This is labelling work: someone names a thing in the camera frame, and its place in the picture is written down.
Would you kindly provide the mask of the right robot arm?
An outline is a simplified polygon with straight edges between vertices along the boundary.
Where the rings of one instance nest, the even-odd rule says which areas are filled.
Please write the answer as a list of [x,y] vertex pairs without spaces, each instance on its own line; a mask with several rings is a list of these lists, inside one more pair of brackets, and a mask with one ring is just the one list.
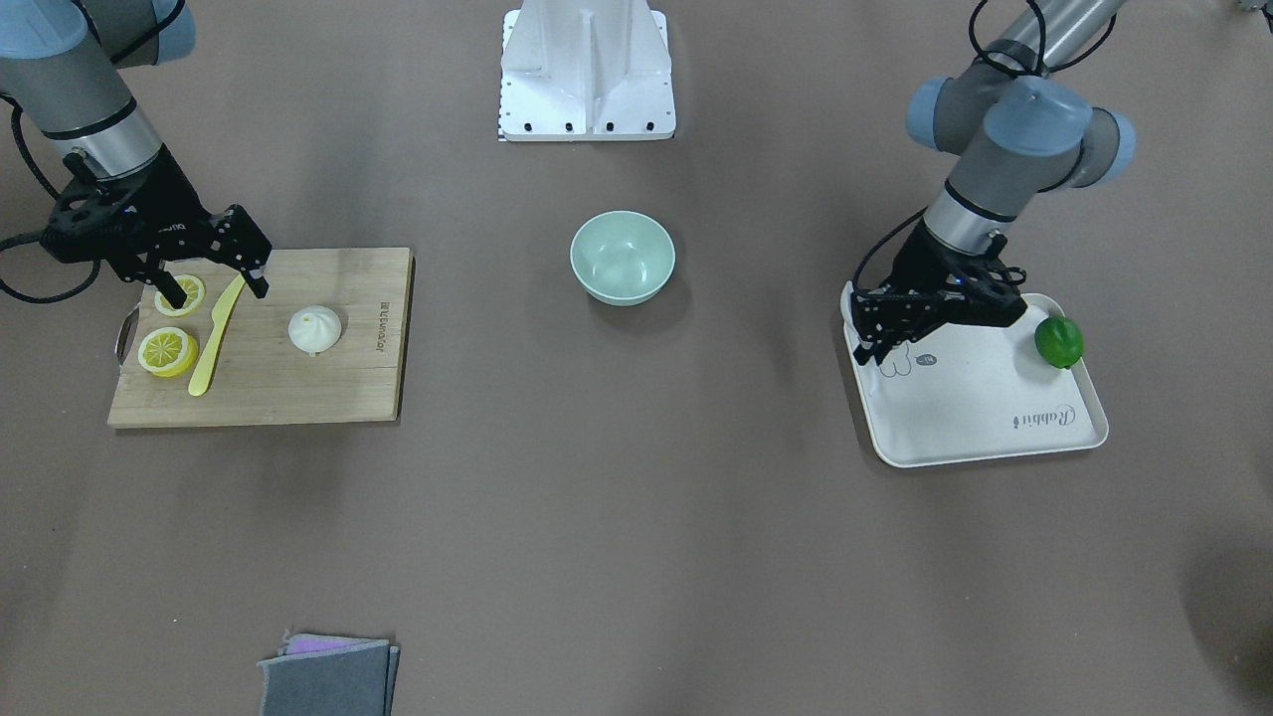
[[5,1],[3,99],[59,150],[70,182],[42,231],[5,240],[39,245],[56,262],[109,264],[174,307],[186,294],[167,262],[204,259],[239,271],[255,297],[272,242],[241,205],[204,208],[196,189],[123,82],[123,68],[186,59],[193,15],[185,1]]

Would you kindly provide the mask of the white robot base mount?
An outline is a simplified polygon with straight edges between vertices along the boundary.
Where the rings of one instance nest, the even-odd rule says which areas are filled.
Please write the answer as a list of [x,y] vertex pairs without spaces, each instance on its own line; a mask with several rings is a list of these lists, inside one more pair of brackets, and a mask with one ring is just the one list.
[[524,1],[502,22],[503,141],[673,138],[665,13],[645,1]]

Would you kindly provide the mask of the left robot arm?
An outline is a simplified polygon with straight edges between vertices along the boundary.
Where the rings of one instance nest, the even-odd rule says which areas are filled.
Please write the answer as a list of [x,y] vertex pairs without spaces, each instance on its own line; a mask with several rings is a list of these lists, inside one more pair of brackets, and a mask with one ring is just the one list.
[[1119,10],[1119,1],[1030,1],[989,45],[970,25],[973,62],[915,90],[906,131],[959,161],[936,199],[900,224],[906,240],[883,282],[847,285],[855,363],[881,364],[946,325],[1004,329],[1022,317],[1023,270],[1001,259],[1009,227],[1037,194],[1106,182],[1134,155],[1127,116],[1055,78],[1102,45]]

